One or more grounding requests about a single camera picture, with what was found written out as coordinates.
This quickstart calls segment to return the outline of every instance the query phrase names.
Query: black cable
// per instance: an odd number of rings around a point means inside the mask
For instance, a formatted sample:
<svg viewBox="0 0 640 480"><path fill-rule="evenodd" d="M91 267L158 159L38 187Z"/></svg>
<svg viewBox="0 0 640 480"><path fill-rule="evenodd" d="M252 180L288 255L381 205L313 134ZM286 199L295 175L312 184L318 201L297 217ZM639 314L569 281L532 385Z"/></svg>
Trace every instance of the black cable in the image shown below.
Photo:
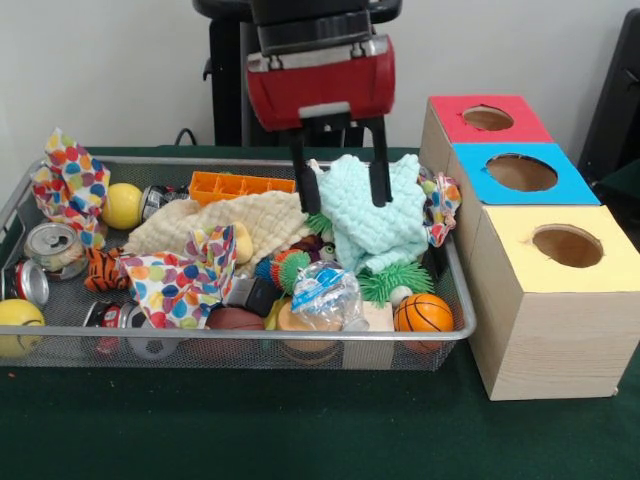
<svg viewBox="0 0 640 480"><path fill-rule="evenodd" d="M189 135L189 140L191 140L191 145L198 145L196 136L193 134L193 132L189 128L183 128L182 130L180 130L180 133L178 133L178 136L176 137L176 141L173 142L173 144L176 146L180 145L180 142L182 141L182 137L184 137L185 133Z"/></svg>

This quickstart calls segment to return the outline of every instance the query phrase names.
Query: yellow toy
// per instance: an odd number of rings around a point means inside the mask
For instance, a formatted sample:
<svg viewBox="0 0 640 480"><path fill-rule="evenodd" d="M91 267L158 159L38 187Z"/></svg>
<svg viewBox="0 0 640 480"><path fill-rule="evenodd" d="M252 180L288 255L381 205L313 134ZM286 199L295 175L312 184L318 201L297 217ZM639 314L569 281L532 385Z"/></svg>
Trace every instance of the yellow toy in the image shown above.
<svg viewBox="0 0 640 480"><path fill-rule="evenodd" d="M110 227L129 230L140 224L142 192L134 185L116 183L107 190L102 219Z"/></svg>
<svg viewBox="0 0 640 480"><path fill-rule="evenodd" d="M253 242L247 227L240 222L233 222L236 227L236 262L238 265L244 265L253 256Z"/></svg>
<svg viewBox="0 0 640 480"><path fill-rule="evenodd" d="M26 300L0 302L0 325L43 327L40 310ZM0 357L24 357L42 340L35 335L0 335Z"/></svg>

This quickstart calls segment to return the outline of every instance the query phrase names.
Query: mint green knit cloth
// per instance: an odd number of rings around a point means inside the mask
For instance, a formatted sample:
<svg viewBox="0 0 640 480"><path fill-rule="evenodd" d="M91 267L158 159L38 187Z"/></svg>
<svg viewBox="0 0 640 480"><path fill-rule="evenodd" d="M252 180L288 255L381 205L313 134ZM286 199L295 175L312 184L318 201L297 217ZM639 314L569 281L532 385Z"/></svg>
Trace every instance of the mint green knit cloth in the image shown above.
<svg viewBox="0 0 640 480"><path fill-rule="evenodd" d="M371 202L369 168L357 157L344 155L329 171L316 171L321 211L333 224L336 258L344 268L379 273L389 265L408 265L427 250L419 169L416 155L389 165L393 202L382 208Z"/></svg>

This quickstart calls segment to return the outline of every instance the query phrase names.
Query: green spiky ball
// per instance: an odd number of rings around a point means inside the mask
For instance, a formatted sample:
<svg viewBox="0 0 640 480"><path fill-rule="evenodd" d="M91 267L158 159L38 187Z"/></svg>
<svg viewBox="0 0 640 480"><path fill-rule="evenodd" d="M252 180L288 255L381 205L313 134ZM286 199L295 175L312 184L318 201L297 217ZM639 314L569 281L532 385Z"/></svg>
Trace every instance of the green spiky ball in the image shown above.
<svg viewBox="0 0 640 480"><path fill-rule="evenodd" d="M287 295L293 295L298 273L311 265L311 257L306 252L292 251L279 265L278 281Z"/></svg>
<svg viewBox="0 0 640 480"><path fill-rule="evenodd" d="M416 262L391 265L376 274L364 270L358 275L358 282L362 298L380 307L390 300L396 287L409 287L413 293L433 293L431 275Z"/></svg>

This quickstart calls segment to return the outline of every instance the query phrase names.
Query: yellow ball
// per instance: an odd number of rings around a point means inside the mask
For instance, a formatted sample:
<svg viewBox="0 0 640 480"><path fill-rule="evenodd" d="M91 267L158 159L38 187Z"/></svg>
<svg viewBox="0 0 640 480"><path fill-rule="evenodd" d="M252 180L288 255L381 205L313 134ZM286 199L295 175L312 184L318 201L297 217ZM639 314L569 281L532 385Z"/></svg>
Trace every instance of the yellow ball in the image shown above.
<svg viewBox="0 0 640 480"><path fill-rule="evenodd" d="M118 230L129 230L140 224L142 192L134 185L116 183L107 190L102 219Z"/></svg>
<svg viewBox="0 0 640 480"><path fill-rule="evenodd" d="M0 302L0 325L43 327L44 317L26 300ZM37 335L0 335L0 357L23 357L42 340Z"/></svg>

